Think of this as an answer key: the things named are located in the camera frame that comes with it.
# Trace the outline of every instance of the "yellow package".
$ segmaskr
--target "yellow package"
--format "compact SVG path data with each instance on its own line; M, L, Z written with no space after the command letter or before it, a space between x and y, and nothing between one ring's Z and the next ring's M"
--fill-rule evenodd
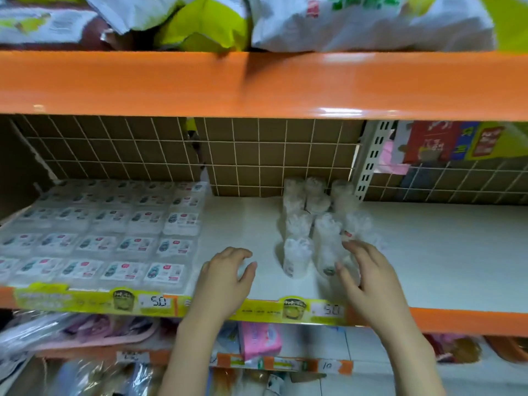
M492 17L500 51L528 53L528 0L482 0Z
M528 122L481 122L466 160L528 156Z
M162 26L154 46L215 53L242 51L250 44L251 27L245 0L194 0Z

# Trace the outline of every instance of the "metal grid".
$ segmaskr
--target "metal grid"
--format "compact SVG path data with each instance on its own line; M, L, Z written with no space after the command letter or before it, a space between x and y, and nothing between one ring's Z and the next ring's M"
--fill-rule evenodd
M528 158L420 163L406 175L373 175L365 200L528 204Z
M274 196L284 177L350 179L362 121L14 115L59 178L199 180L221 196ZM200 145L200 160L193 145Z

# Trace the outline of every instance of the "yellow-green plastic bag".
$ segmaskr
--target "yellow-green plastic bag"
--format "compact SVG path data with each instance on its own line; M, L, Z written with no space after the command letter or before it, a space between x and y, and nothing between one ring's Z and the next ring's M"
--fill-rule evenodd
M162 26L154 46L215 53L242 51L250 44L251 28L245 0L194 0Z
M482 0L492 17L498 49L528 53L528 0Z

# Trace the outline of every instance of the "pink package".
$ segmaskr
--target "pink package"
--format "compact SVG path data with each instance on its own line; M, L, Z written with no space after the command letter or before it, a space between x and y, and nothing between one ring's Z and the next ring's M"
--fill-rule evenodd
M273 324L239 322L238 328L240 352L245 361L281 352L281 336Z

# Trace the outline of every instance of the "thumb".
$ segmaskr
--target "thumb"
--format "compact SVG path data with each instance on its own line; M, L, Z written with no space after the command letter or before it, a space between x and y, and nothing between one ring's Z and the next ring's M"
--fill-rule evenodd
M241 289L241 293L244 294L244 298L248 296L249 291L251 290L251 285L253 285L253 280L255 279L256 272L257 262L254 261L246 267L242 278L238 281L238 286Z
M335 263L335 269L337 271L337 276L341 282L341 285L343 285L343 288L348 295L348 300L353 306L355 306L356 300L363 297L363 292L356 285L356 282L353 280L347 267L345 267L342 263L337 262Z

